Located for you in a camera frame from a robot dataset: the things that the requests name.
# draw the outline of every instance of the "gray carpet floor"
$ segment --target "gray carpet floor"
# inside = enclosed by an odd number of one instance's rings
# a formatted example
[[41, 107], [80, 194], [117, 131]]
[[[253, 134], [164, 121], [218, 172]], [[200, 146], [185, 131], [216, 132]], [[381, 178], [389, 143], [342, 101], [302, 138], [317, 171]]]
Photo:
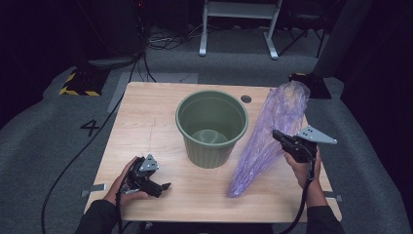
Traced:
[[[290, 73], [313, 70], [319, 42], [313, 33], [278, 60], [270, 58], [262, 33], [262, 28], [210, 33], [204, 58], [198, 56], [199, 37], [172, 50], [148, 49], [148, 65], [160, 82], [265, 87], [287, 82]], [[274, 35], [278, 50], [290, 40], [285, 31]], [[142, 74], [146, 72], [142, 60], [139, 68]], [[122, 81], [131, 72], [131, 65], [110, 72], [102, 97], [59, 95], [72, 69], [62, 71], [41, 102], [24, 110], [0, 132], [2, 234], [41, 233], [46, 194], [65, 165], [91, 139], [89, 131], [80, 127], [91, 120], [96, 120], [97, 126], [103, 124], [125, 87]], [[185, 80], [188, 75], [193, 78]], [[133, 79], [140, 79], [137, 68]], [[399, 192], [365, 133], [340, 100], [343, 84], [335, 78], [324, 80], [332, 99], [310, 99], [306, 116], [312, 126], [338, 139], [337, 145], [322, 144], [320, 148], [333, 190], [344, 199], [339, 207], [345, 231], [411, 233]], [[116, 113], [57, 184], [46, 209], [47, 233], [73, 233], [76, 229], [87, 202], [80, 191], [94, 182], [115, 119]], [[274, 224], [274, 232], [279, 233], [287, 225]], [[136, 233], [135, 228], [136, 223], [126, 233]], [[298, 224], [292, 233], [305, 233], [305, 223]]]

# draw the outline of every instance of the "purple plastic bag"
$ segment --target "purple plastic bag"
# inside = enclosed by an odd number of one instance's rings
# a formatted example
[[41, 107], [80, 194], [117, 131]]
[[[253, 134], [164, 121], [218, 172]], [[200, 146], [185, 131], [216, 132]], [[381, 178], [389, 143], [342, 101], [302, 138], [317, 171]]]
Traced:
[[295, 136], [301, 130], [309, 96], [307, 86], [297, 81], [270, 90], [241, 155], [229, 197], [241, 196], [257, 177], [283, 156], [281, 144], [273, 139], [273, 129]]

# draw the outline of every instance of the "black fabric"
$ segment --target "black fabric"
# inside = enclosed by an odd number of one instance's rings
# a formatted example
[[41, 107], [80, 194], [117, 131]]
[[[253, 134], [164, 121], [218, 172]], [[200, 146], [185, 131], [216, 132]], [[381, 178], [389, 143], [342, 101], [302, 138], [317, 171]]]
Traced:
[[115, 206], [106, 200], [96, 200], [83, 215], [75, 233], [110, 234], [116, 221]]
[[[308, 234], [344, 233], [330, 207], [309, 208], [307, 216]], [[83, 215], [76, 234], [110, 234], [116, 220], [113, 204], [105, 200], [94, 201]], [[142, 234], [273, 234], [271, 223], [142, 222], [141, 230]]]
[[307, 209], [307, 234], [344, 233], [341, 223], [328, 206]]

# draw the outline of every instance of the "wooden table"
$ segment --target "wooden table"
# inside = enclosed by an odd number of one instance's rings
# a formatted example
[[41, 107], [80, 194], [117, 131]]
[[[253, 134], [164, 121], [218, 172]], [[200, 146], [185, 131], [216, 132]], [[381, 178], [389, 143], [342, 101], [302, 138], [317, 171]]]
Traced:
[[[236, 98], [252, 97], [245, 103], [249, 126], [237, 142], [229, 160], [216, 169], [202, 169], [187, 158], [183, 136], [175, 124], [177, 105], [199, 90], [214, 89]], [[133, 156], [151, 153], [160, 169], [151, 179], [159, 184], [171, 182], [160, 198], [134, 201], [123, 209], [125, 220], [213, 221], [213, 222], [291, 222], [298, 211], [302, 189], [292, 169], [279, 160], [254, 181], [239, 198], [227, 197], [235, 168], [257, 121], [270, 88], [187, 85], [169, 83], [129, 83], [108, 140], [94, 184], [109, 187]], [[321, 167], [321, 186], [332, 191]], [[92, 201], [106, 191], [91, 194]], [[328, 199], [336, 217], [341, 214], [335, 199]], [[306, 221], [306, 212], [301, 221]]]

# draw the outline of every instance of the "chair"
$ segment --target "chair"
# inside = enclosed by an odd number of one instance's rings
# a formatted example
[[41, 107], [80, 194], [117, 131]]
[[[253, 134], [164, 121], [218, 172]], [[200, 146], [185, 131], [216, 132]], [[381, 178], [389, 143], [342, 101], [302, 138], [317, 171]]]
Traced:
[[[284, 10], [287, 19], [283, 24], [286, 27], [290, 34], [291, 29], [298, 28], [303, 30], [298, 37], [288, 44], [281, 52], [280, 56], [288, 50], [298, 39], [302, 36], [306, 35], [309, 30], [314, 30], [316, 35], [318, 36], [319, 42], [319, 49], [317, 50], [316, 58], [319, 58], [319, 52], [321, 51], [322, 42], [324, 41], [325, 33], [328, 26], [328, 20], [332, 13], [335, 13], [334, 9], [338, 5], [341, 0], [336, 0], [334, 4], [332, 4], [328, 8], [324, 8], [323, 5], [314, 0], [289, 0], [285, 2]], [[322, 35], [319, 37], [318, 31], [322, 30]]]

